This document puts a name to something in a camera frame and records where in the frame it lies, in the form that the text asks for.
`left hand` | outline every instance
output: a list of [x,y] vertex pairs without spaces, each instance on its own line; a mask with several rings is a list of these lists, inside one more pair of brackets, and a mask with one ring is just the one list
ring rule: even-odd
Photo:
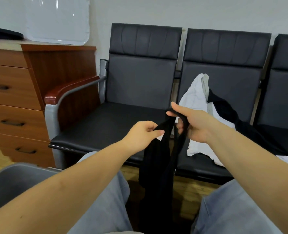
[[154,130],[157,124],[152,121],[139,121],[121,140],[131,155],[145,149],[150,142],[165,133],[164,130]]

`bare arm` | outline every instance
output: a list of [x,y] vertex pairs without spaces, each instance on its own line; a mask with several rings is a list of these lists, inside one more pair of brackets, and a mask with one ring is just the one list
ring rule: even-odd
[[138,122],[126,137],[32,187],[0,208],[0,234],[67,233],[134,153],[163,131]]
[[174,103],[172,107],[186,115],[193,126],[189,137],[207,143],[259,208],[288,233],[288,164],[206,112]]

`wooden cabinet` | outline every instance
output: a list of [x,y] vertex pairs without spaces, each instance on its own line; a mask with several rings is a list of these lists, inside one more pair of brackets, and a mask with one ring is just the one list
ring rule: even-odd
[[[54,167],[44,118],[44,96],[54,87],[96,75],[92,46],[0,40],[0,149],[14,162]],[[97,85],[67,96],[61,129],[99,105]]]

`armrest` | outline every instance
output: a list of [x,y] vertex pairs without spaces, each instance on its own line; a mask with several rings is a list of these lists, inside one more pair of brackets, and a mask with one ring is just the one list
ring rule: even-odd
[[58,104],[64,97],[68,94],[81,90],[90,85],[96,84],[99,81],[105,80],[106,76],[88,76],[72,82],[68,82],[59,86],[56,86],[54,89],[50,90],[44,97],[44,102],[49,105]]

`trash can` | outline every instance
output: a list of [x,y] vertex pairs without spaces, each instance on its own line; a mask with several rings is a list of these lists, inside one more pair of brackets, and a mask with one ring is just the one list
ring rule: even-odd
[[0,170],[0,208],[34,185],[59,173],[57,169],[15,163]]

